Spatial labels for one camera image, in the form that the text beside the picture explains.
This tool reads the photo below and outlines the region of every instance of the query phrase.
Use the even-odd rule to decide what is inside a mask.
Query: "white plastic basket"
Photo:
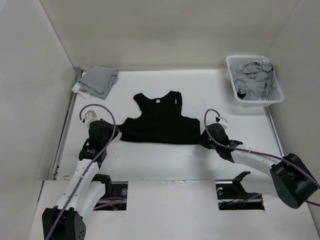
[[[267,64],[270,61],[265,56],[258,55],[231,55],[226,57],[226,65],[228,67],[228,72],[233,88],[235,104],[242,107],[267,107],[271,104],[281,103],[284,100],[284,95],[280,88],[277,76],[275,76],[273,84],[274,89],[267,97],[261,97],[259,100],[242,100],[238,97],[230,67],[237,68],[239,65],[249,62],[264,62]]]

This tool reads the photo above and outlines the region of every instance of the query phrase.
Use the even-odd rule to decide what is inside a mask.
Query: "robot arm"
[[[86,113],[83,122],[89,127],[89,138],[85,141],[79,153],[77,167],[65,192],[53,208],[46,208],[42,214],[45,238],[47,238],[58,214],[62,211],[74,189],[76,189],[50,239],[84,239],[88,216],[92,213],[101,197],[111,191],[112,182],[110,176],[97,174],[107,156],[107,151],[104,150],[93,164],[91,162],[111,138],[114,126],[102,119],[97,119],[95,112],[91,110]],[[118,129],[116,129],[113,139],[118,135],[118,132]],[[86,174],[83,175],[88,166],[90,167]]]
[[[253,149],[245,147],[240,141],[230,140],[223,125],[213,123],[208,125],[207,129],[216,142],[232,149],[217,145],[206,131],[201,135],[201,145],[207,149],[216,150],[221,158],[231,163],[246,165],[265,174],[261,179],[252,181],[245,177],[250,174],[248,171],[233,179],[234,189],[240,193],[240,196],[245,198],[252,192],[272,195],[279,197],[289,207],[297,209],[318,189],[310,179],[285,162],[252,154],[250,151]],[[248,152],[237,151],[237,148],[247,149]],[[290,153],[282,158],[298,166],[314,179],[297,155]]]

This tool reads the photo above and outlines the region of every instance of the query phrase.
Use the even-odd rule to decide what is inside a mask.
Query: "red wire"
[[[114,191],[113,191],[113,196],[115,197],[116,195],[117,195],[117,192],[114,190]],[[115,208],[116,208],[116,205],[115,205],[115,204],[114,204],[114,205],[112,205],[112,211],[114,211],[114,210],[115,210]]]

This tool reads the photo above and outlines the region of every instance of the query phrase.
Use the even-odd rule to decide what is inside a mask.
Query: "white table surface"
[[[68,181],[46,181],[29,240],[43,240],[42,213]],[[318,240],[304,203],[299,209],[263,196],[265,210],[218,209],[215,181],[129,181],[126,211],[94,211],[86,240]]]
[[[120,72],[118,77],[106,100],[77,96],[58,180],[69,180],[73,175],[79,152],[89,136],[88,128],[79,120],[81,108],[92,103],[102,104],[114,114],[116,123],[122,124],[127,117],[140,116],[141,111],[133,99],[138,93],[152,99],[162,97],[171,90],[181,92],[182,115],[198,118],[201,133],[204,131],[205,111],[214,108],[227,119],[226,133],[230,139],[267,153],[280,154],[264,109],[233,105],[234,96],[227,70],[125,71]],[[111,122],[102,108],[89,109],[95,110],[99,118]],[[214,123],[215,117],[214,113],[210,113],[208,124]],[[110,175],[113,181],[217,180],[234,178],[243,171],[251,171],[250,178],[261,174],[247,166],[223,160],[214,150],[200,145],[123,142],[120,135],[108,147],[107,157],[99,171]]]

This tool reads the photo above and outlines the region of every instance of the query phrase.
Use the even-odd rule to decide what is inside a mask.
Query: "folded grey cloth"
[[[106,99],[111,88],[118,80],[119,70],[96,66],[80,78],[80,91],[88,92],[93,96]]]
[[[270,62],[247,62],[230,70],[236,92],[245,94],[243,100],[258,100],[274,89],[275,68]]]

